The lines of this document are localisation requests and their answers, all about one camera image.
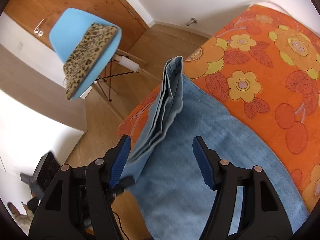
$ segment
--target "wooden chair leg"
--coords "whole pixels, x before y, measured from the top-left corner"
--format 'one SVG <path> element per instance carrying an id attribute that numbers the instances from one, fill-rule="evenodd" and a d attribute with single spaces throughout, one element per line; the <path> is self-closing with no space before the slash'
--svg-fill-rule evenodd
<path id="1" fill-rule="evenodd" d="M 140 59 L 140 58 L 138 58 L 138 57 L 136 57 L 136 56 L 134 56 L 134 55 L 131 55 L 130 53 L 125 52 L 125 51 L 123 51 L 123 50 L 117 49 L 117 53 L 123 54 L 123 55 L 125 55 L 125 56 L 128 56 L 129 59 L 131 59 L 131 60 L 134 61 L 135 63 L 138 63 L 140 66 L 141 66 L 141 65 L 147 65 L 147 64 L 148 64 L 148 62 L 146 62 L 146 61 L 144 61 L 144 60 L 142 60 L 142 59 Z M 119 57 L 117 54 L 115 54 L 114 58 L 115 58 L 116 60 L 120 60 L 120 57 Z M 144 76 L 147 77 L 147 78 L 151 78 L 151 79 L 153 79 L 153 80 L 155 80 L 155 81 L 161 82 L 161 79 L 155 77 L 154 75 L 150 74 L 148 71 L 146 71 L 145 69 L 143 69 L 143 68 L 141 68 L 141 67 L 139 67 L 139 69 L 137 70 L 137 72 L 139 72 L 141 75 L 144 75 Z"/>
<path id="2" fill-rule="evenodd" d="M 131 59 L 131 60 L 134 61 L 135 63 L 138 63 L 139 65 L 147 65 L 147 64 L 148 64 L 148 62 L 144 61 L 143 59 L 138 58 L 138 57 L 136 57 L 136 56 L 134 56 L 134 55 L 132 55 L 132 54 L 130 54 L 130 53 L 128 53 L 128 52 L 125 52 L 125 51 L 123 51 L 123 50 L 121 50 L 121 49 L 117 49 L 117 50 L 116 50 L 116 53 L 117 53 L 117 54 L 124 55 L 124 56 L 128 56 L 129 59 Z"/>
<path id="3" fill-rule="evenodd" d="M 121 120 L 124 120 L 124 117 L 120 114 L 120 112 L 109 102 L 109 100 L 105 97 L 103 92 L 100 90 L 97 84 L 93 83 L 92 88 L 101 96 L 101 98 L 107 103 L 111 111 Z"/>
<path id="4" fill-rule="evenodd" d="M 151 78 L 152 80 L 161 82 L 161 80 L 159 78 L 157 78 L 154 75 L 150 74 L 148 71 L 144 70 L 143 68 L 139 67 L 137 72 L 139 72 L 141 75 L 144 75 L 147 78 Z"/>

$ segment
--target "red leaf pattern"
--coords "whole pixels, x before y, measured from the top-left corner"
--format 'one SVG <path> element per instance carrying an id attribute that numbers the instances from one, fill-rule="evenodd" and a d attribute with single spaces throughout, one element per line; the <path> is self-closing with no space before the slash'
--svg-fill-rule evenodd
<path id="1" fill-rule="evenodd" d="M 244 102 L 244 112 L 250 118 L 254 118 L 257 114 L 257 104 L 255 101 Z"/>
<path id="2" fill-rule="evenodd" d="M 240 51 L 227 50 L 224 53 L 223 60 L 227 64 L 241 64 L 247 62 L 249 57 Z"/>
<path id="3" fill-rule="evenodd" d="M 230 30 L 230 29 L 233 28 L 233 26 L 234 26 L 234 23 L 233 23 L 233 22 L 229 22 L 227 25 L 224 26 L 224 28 L 225 28 L 226 30 Z"/>
<path id="4" fill-rule="evenodd" d="M 156 100 L 158 92 L 153 91 L 150 95 L 148 95 L 141 103 L 141 105 L 147 105 Z"/>
<path id="5" fill-rule="evenodd" d="M 145 116 L 145 117 L 142 117 L 139 121 L 139 124 L 138 124 L 138 127 L 139 129 L 142 131 L 142 129 L 145 127 L 146 123 L 148 121 L 148 117 Z"/>
<path id="6" fill-rule="evenodd" d="M 250 55 L 261 64 L 267 66 L 267 67 L 273 67 L 273 63 L 269 56 L 259 47 L 251 47 L 249 50 Z"/>
<path id="7" fill-rule="evenodd" d="M 259 27 L 257 26 L 247 26 L 247 32 L 250 33 L 250 34 L 260 34 L 261 33 L 261 30 Z"/>
<path id="8" fill-rule="evenodd" d="M 279 25 L 285 25 L 285 26 L 288 26 L 289 28 L 291 28 L 290 24 L 285 20 L 283 19 L 280 14 L 276 13 L 276 12 L 271 12 L 270 13 L 271 15 L 271 18 L 272 18 L 272 25 L 274 27 L 279 27 Z"/>
<path id="9" fill-rule="evenodd" d="M 285 87 L 293 92 L 302 92 L 305 79 L 308 77 L 307 73 L 302 70 L 294 71 L 288 76 Z"/>
<path id="10" fill-rule="evenodd" d="M 255 102 L 257 107 L 257 113 L 267 113 L 269 112 L 270 108 L 269 105 L 261 98 L 254 98 L 253 102 Z"/>
<path id="11" fill-rule="evenodd" d="M 302 33 L 305 34 L 310 40 L 316 38 L 316 35 L 310 30 L 304 30 Z"/>
<path id="12" fill-rule="evenodd" d="M 317 82 L 309 76 L 303 83 L 303 102 L 306 114 L 312 114 L 318 106 L 319 91 Z"/>
<path id="13" fill-rule="evenodd" d="M 255 16 L 257 14 L 261 14 L 259 12 L 254 12 L 254 11 L 244 11 L 242 14 L 241 14 L 241 18 L 255 18 Z"/>
<path id="14" fill-rule="evenodd" d="M 320 54 L 320 46 L 318 46 L 318 44 L 320 44 L 320 40 L 313 40 L 311 41 L 311 44 L 316 48 L 316 51 Z"/>
<path id="15" fill-rule="evenodd" d="M 256 45 L 252 48 L 259 48 L 259 49 L 265 49 L 266 47 L 268 47 L 269 43 L 265 42 L 265 41 L 256 41 Z"/>
<path id="16" fill-rule="evenodd" d="M 120 126 L 118 127 L 118 135 L 119 136 L 122 136 L 124 134 L 127 134 L 127 135 L 131 135 L 131 121 L 130 120 L 124 120 Z"/>
<path id="17" fill-rule="evenodd" d="M 229 85 L 226 78 L 218 71 L 216 73 L 206 75 L 205 83 L 209 92 L 217 99 L 225 102 L 228 98 Z"/>

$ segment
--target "orange flower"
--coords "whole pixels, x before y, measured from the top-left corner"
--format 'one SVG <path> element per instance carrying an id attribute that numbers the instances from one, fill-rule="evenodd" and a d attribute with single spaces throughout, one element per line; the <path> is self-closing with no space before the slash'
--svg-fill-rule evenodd
<path id="1" fill-rule="evenodd" d="M 185 60 L 184 74 L 188 78 L 199 78 L 204 74 L 212 74 L 223 67 L 224 51 L 228 43 L 224 39 L 212 37 L 206 43 L 210 46 L 210 53 L 206 54 L 202 47 L 198 48 Z"/>
<path id="2" fill-rule="evenodd" d="M 311 74 L 314 79 L 318 78 L 320 62 L 315 47 L 310 43 L 307 36 L 292 29 L 280 26 L 274 31 L 276 47 L 280 50 L 282 59 L 289 65 L 295 65 L 303 71 Z"/>
<path id="3" fill-rule="evenodd" d="M 320 198 L 320 165 L 313 167 L 310 183 L 302 191 L 302 198 L 309 212 L 313 210 Z"/>
<path id="4" fill-rule="evenodd" d="M 254 19 L 256 21 L 261 22 L 261 23 L 269 23 L 269 24 L 271 24 L 273 22 L 273 19 L 271 17 L 268 17 L 265 14 L 263 14 L 263 15 L 257 14 Z"/>

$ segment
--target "cable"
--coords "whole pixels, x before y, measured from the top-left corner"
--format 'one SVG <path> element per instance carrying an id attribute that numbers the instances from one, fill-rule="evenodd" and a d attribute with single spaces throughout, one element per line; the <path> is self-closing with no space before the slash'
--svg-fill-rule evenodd
<path id="1" fill-rule="evenodd" d="M 114 212 L 114 211 L 113 211 L 113 213 L 114 213 L 114 214 L 116 214 L 116 215 L 117 215 L 117 217 L 118 217 L 119 225 L 120 225 L 120 229 L 121 229 L 122 233 L 125 235 L 125 237 L 126 237 L 128 240 L 130 240 L 130 239 L 129 239 L 129 237 L 126 235 L 126 233 L 125 233 L 125 232 L 123 231 L 123 229 L 122 229 L 121 221 L 120 221 L 120 217 L 119 217 L 119 215 L 118 215 L 116 212 Z"/>

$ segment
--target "light blue denim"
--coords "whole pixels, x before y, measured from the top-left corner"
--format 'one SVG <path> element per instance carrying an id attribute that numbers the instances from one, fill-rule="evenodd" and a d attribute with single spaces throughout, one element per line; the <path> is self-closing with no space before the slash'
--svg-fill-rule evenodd
<path id="1" fill-rule="evenodd" d="M 250 128 L 185 77 L 182 68 L 182 57 L 167 62 L 161 92 L 122 175 L 136 179 L 130 191 L 153 238 L 198 240 L 207 222 L 216 192 L 204 183 L 192 152 L 195 136 L 235 166 L 261 166 L 295 232 L 308 212 L 286 168 Z M 238 228 L 242 190 L 237 191 L 229 234 Z"/>

